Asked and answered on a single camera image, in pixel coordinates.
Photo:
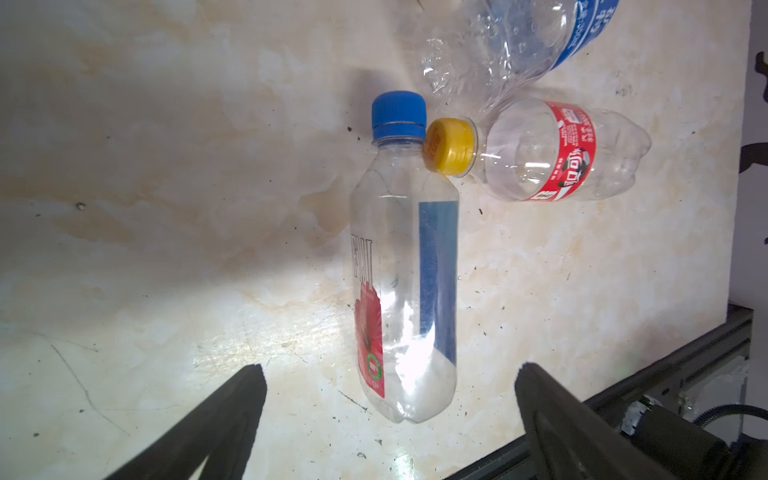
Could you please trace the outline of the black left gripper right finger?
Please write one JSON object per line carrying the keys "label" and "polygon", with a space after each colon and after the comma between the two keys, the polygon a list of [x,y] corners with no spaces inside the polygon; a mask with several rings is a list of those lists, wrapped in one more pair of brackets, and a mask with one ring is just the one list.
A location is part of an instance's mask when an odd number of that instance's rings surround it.
{"label": "black left gripper right finger", "polygon": [[535,363],[520,368],[515,393],[539,479],[671,479]]}

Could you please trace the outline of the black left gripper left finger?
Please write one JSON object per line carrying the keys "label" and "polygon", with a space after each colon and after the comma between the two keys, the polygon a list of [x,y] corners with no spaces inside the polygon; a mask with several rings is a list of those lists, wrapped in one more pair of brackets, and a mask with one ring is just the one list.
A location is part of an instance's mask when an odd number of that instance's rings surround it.
{"label": "black left gripper left finger", "polygon": [[235,373],[111,479],[241,479],[267,396],[261,365]]}

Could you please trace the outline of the tall clear blue cap bottle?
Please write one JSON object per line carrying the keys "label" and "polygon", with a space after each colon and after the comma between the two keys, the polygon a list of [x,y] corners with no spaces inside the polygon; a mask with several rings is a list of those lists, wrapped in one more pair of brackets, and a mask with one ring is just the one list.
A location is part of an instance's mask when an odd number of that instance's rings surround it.
{"label": "tall clear blue cap bottle", "polygon": [[379,95],[371,123],[376,155],[350,198],[357,370],[383,416],[422,423],[456,391],[460,197],[426,166],[419,94]]}

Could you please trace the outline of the red label cola bottle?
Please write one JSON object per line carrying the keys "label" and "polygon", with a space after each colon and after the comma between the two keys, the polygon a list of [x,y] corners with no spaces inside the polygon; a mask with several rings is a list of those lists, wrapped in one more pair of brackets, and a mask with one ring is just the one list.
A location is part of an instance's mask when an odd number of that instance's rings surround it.
{"label": "red label cola bottle", "polygon": [[523,98],[489,117],[440,118],[426,132],[427,166],[470,176],[508,202],[596,201],[629,190],[649,134],[610,110]]}

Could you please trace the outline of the blue label water bottle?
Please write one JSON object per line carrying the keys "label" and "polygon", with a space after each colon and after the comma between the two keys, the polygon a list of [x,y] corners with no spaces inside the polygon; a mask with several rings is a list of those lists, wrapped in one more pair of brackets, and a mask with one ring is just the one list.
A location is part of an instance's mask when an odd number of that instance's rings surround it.
{"label": "blue label water bottle", "polygon": [[488,111],[598,38],[617,0],[453,1],[417,27],[415,54],[438,104]]}

